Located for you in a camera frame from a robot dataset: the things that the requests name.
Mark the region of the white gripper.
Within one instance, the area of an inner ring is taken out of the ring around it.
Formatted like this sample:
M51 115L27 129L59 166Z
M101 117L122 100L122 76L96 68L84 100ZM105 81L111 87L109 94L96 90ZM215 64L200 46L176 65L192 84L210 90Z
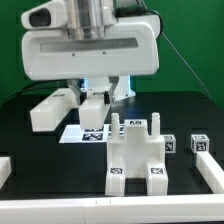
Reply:
M72 41L62 30L29 31L22 39L24 70L32 80L68 79L78 105L82 90L75 78L109 77L104 103L110 104L118 76L158 70L159 32L157 21L121 21L106 30L104 39L93 41Z

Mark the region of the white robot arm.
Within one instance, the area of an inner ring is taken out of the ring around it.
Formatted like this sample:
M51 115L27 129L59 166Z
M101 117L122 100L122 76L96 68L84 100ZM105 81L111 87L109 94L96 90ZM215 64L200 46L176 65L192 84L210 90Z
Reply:
M147 9L129 9L120 0L50 0L21 16L25 74L32 80L63 80L83 102L75 81L107 77L109 104L118 80L153 75L159 68L161 19Z

